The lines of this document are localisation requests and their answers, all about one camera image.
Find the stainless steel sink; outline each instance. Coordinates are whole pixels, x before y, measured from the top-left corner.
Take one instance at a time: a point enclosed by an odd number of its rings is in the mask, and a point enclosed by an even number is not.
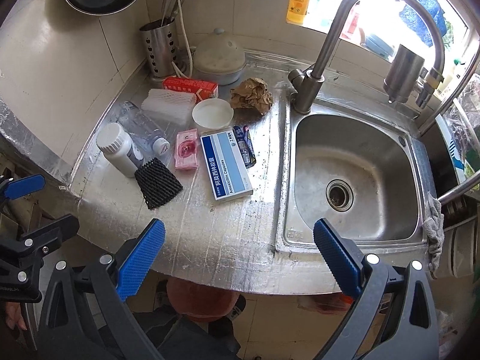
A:
[[[293,112],[284,242],[315,248],[311,229],[327,218],[364,249],[422,244],[425,196],[414,141],[342,107]]]

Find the sink drain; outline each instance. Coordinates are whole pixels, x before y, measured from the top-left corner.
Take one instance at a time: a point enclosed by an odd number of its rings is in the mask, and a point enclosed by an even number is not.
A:
[[[345,212],[353,204],[353,192],[350,185],[342,180],[332,180],[327,185],[327,201],[337,211]]]

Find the utensil holder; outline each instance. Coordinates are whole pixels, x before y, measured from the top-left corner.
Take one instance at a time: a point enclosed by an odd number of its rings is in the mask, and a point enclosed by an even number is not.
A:
[[[172,61],[180,70],[184,70],[179,58],[179,39],[175,21],[164,26],[161,20],[153,21],[141,27],[140,33],[153,77],[160,79],[175,74]]]

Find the faucet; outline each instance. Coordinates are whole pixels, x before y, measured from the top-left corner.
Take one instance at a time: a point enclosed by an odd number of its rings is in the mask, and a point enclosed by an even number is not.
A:
[[[289,73],[289,81],[298,92],[292,105],[300,114],[306,115],[310,113],[311,105],[314,103],[315,97],[325,81],[323,72],[333,54],[337,39],[345,26],[350,10],[358,1],[342,0],[315,64],[304,71],[295,69]],[[445,49],[440,31],[438,31],[430,13],[418,0],[403,1],[408,3],[418,13],[430,31],[433,45],[435,46],[435,62],[425,78],[419,79],[425,60],[403,45],[400,45],[390,71],[383,82],[383,88],[389,95],[390,103],[394,101],[405,103],[410,93],[416,90],[419,92],[416,103],[420,108],[424,108],[435,89],[443,81]]]

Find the white plastic bottle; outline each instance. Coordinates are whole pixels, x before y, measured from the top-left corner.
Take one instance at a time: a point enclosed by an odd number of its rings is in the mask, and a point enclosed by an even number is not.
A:
[[[145,161],[131,136],[119,123],[108,123],[97,135],[97,146],[103,155],[126,177],[135,172]]]

